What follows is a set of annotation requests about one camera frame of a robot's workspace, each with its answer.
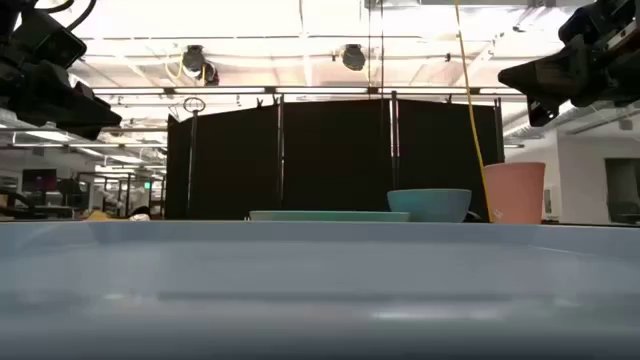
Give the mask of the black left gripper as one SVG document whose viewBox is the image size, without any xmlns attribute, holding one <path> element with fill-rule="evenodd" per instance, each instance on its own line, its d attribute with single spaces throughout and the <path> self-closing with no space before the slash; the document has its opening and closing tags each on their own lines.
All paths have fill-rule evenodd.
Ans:
<svg viewBox="0 0 640 360">
<path fill-rule="evenodd" d="M 20 67 L 0 59 L 0 108 L 32 125 L 55 123 L 89 140 L 122 121 L 87 84 L 79 81 L 71 86 L 55 76 L 55 65 L 49 61 Z"/>
</svg>

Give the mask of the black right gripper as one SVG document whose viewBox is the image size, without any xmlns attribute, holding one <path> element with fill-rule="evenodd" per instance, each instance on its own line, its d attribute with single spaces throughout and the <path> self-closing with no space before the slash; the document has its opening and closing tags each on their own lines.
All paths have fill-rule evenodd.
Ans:
<svg viewBox="0 0 640 360">
<path fill-rule="evenodd" d="M 640 100 L 638 22 L 630 22 L 606 43 L 603 59 L 608 81 L 592 45 L 577 35 L 557 53 L 501 70 L 498 81 L 527 96 L 530 126 L 554 120 L 566 101 L 587 106 L 604 91 L 616 106 Z"/>
</svg>

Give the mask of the pink cup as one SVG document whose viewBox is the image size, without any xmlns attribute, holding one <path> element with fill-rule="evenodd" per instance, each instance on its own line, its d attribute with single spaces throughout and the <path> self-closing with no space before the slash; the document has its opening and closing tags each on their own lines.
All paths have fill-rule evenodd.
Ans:
<svg viewBox="0 0 640 360">
<path fill-rule="evenodd" d="M 501 163 L 484 168 L 492 222 L 539 225 L 542 222 L 545 164 Z"/>
</svg>

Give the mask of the blue ribbed bowl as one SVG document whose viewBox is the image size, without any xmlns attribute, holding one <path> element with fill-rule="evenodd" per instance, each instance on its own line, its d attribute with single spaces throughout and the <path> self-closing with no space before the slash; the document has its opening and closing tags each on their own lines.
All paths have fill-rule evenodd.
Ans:
<svg viewBox="0 0 640 360">
<path fill-rule="evenodd" d="M 387 193 L 390 210 L 406 212 L 412 222 L 461 223 L 471 204 L 466 189 L 406 189 Z"/>
</svg>

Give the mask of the teal plate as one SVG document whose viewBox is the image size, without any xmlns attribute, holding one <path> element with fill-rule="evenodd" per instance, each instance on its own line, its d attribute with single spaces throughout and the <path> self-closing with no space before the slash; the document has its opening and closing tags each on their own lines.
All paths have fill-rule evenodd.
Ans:
<svg viewBox="0 0 640 360">
<path fill-rule="evenodd" d="M 408 222 L 406 212 L 372 211 L 251 211 L 253 221 Z"/>
</svg>

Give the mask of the dark background monitor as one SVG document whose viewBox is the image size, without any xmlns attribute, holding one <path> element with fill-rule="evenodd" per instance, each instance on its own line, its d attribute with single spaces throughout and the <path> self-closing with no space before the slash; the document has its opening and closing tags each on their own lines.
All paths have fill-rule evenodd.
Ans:
<svg viewBox="0 0 640 360">
<path fill-rule="evenodd" d="M 48 192 L 57 187 L 57 170 L 49 169 L 24 169 L 22 171 L 23 192 Z"/>
</svg>

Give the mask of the black ceiling spotlight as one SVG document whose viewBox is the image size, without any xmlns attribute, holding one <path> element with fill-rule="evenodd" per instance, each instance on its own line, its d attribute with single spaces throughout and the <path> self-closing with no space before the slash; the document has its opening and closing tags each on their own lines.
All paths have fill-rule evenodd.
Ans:
<svg viewBox="0 0 640 360">
<path fill-rule="evenodd" d="M 366 64 L 366 58 L 359 44 L 347 44 L 342 53 L 343 65 L 351 71 L 361 71 Z"/>
<path fill-rule="evenodd" d="M 202 45 L 189 45 L 182 54 L 182 71 L 205 86 L 218 86 L 219 73 L 215 65 L 206 60 Z"/>
</svg>

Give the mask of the black partition screen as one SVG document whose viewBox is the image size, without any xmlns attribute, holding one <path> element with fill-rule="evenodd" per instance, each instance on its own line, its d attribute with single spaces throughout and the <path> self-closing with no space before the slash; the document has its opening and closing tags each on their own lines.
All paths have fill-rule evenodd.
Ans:
<svg viewBox="0 0 640 360">
<path fill-rule="evenodd" d="M 466 189 L 488 215 L 481 170 L 504 161 L 498 108 L 418 100 L 285 103 L 171 120 L 165 215 L 241 220 L 255 210 L 384 211 L 387 193 Z"/>
</svg>

